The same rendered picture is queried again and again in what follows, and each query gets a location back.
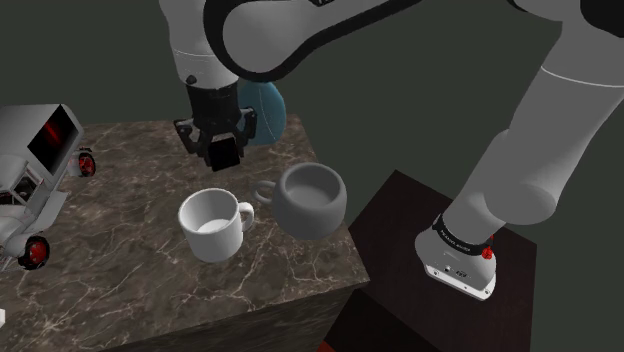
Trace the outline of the dark robot stand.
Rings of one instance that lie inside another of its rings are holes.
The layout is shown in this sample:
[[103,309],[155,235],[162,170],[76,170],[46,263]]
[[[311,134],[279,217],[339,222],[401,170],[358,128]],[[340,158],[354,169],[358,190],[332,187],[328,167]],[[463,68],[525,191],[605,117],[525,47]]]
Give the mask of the dark robot stand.
[[450,203],[395,171],[349,227],[370,281],[325,337],[335,352],[530,352],[537,246],[494,236],[497,282],[478,301],[429,277],[414,239]]

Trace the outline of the grey round mug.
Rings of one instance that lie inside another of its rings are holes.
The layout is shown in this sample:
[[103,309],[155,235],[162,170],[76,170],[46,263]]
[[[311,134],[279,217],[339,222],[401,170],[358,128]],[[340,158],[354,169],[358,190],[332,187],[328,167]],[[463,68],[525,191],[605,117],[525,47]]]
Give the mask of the grey round mug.
[[343,222],[347,191],[341,176],[328,166],[303,162],[286,169],[277,182],[262,180],[251,195],[271,207],[277,225],[299,240],[318,240]]

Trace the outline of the blue round plate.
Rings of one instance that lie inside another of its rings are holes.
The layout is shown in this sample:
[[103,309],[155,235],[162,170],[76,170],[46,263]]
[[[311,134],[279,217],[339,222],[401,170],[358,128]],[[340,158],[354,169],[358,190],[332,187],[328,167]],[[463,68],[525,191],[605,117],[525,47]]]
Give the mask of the blue round plate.
[[238,94],[241,108],[251,107],[257,114],[255,137],[248,144],[268,145],[276,143],[286,126],[286,108],[283,97],[271,82],[247,82]]

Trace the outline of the white toy car red wheels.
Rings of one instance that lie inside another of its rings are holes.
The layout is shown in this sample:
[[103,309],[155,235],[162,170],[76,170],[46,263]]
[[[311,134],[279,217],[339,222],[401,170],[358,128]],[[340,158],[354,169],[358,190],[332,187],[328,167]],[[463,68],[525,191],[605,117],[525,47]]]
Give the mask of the white toy car red wheels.
[[37,270],[51,250],[43,231],[52,226],[68,194],[65,176],[92,177],[92,150],[65,104],[0,107],[0,273]]

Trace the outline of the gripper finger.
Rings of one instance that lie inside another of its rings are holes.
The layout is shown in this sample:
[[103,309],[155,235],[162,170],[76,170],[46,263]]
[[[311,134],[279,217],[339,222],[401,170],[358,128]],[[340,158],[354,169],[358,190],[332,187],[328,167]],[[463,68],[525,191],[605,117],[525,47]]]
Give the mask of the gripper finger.
[[241,129],[229,118],[219,118],[210,124],[206,165],[213,171],[238,165],[245,146],[256,136],[257,113],[253,108],[242,108],[240,121],[243,122]]
[[[196,154],[198,157],[202,158],[208,156],[208,147],[211,143],[210,129],[197,127],[193,118],[174,120],[173,124],[189,154]],[[199,133],[199,137],[196,140],[191,138],[191,133],[193,131]]]

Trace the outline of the white mug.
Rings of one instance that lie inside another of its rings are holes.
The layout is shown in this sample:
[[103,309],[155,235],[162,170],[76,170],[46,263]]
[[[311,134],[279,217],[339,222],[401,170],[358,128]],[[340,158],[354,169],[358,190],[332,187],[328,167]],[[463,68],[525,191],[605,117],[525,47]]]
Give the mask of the white mug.
[[240,249],[244,232],[254,222],[254,208],[231,192],[208,188],[188,196],[178,210],[178,222],[195,255],[203,262],[222,262]]

